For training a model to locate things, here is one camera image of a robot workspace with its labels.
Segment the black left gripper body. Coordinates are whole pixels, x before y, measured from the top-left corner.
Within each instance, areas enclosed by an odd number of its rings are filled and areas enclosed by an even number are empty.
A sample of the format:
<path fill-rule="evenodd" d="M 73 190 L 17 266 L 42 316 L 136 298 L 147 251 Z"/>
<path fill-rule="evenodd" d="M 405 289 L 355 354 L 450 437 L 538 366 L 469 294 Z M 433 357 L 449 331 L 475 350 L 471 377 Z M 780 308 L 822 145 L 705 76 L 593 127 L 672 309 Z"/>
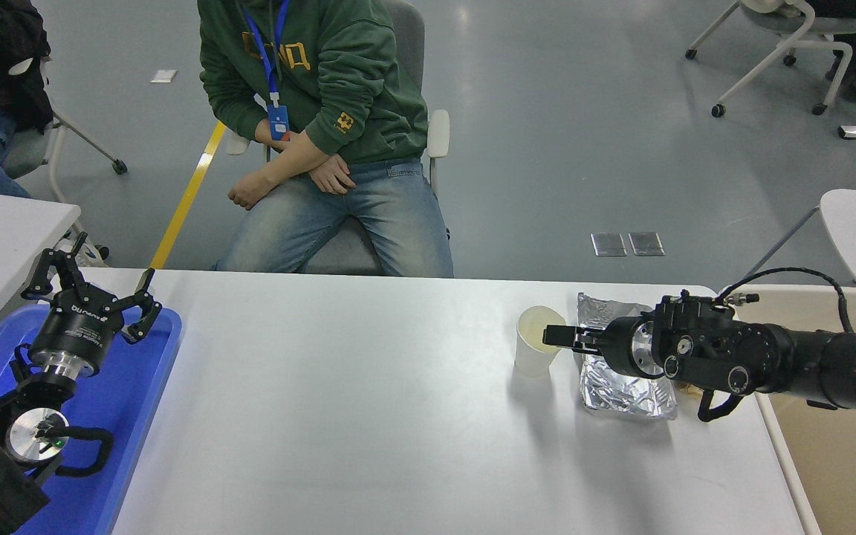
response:
<path fill-rule="evenodd" d="M 84 361 L 88 370 L 100 370 L 115 334 L 123 328 L 123 313 L 105 307 L 96 298 L 84 304 L 74 296 L 55 298 L 31 343 L 31 361 L 45 366 L 48 356 L 64 352 Z"/>

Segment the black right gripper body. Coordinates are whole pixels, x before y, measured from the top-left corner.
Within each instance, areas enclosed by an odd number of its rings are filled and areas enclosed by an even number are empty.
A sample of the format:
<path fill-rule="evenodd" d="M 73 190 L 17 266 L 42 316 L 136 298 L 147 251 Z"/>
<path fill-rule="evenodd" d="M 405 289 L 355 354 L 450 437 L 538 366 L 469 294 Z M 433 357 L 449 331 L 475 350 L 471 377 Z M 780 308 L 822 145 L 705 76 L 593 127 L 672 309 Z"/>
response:
<path fill-rule="evenodd" d="M 646 378 L 646 373 L 635 361 L 633 335 L 644 325 L 642 316 L 618 317 L 605 329 L 605 361 L 618 374 Z"/>

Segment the person's left hand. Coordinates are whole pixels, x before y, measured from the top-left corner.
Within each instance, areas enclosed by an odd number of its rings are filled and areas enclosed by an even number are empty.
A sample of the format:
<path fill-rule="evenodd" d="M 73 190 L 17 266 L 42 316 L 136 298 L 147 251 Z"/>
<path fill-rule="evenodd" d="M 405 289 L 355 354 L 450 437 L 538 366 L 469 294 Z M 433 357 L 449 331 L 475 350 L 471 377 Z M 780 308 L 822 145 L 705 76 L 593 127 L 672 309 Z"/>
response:
<path fill-rule="evenodd" d="M 227 197 L 236 206 L 244 210 L 251 210 L 275 187 L 276 185 L 271 179 L 262 176 L 262 174 L 250 173 L 242 176 L 235 185 L 231 186 Z"/>

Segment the person's right hand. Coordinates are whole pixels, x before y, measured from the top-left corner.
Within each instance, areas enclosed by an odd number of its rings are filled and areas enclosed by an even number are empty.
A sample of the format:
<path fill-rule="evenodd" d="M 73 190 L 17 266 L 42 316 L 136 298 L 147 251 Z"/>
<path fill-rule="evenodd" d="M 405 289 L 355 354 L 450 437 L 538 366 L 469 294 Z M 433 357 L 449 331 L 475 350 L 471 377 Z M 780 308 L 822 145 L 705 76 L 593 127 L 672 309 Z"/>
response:
<path fill-rule="evenodd" d="M 326 162 L 310 169 L 309 177 L 320 192 L 333 195 L 346 195 L 356 187 L 346 160 L 340 155 L 332 155 Z"/>

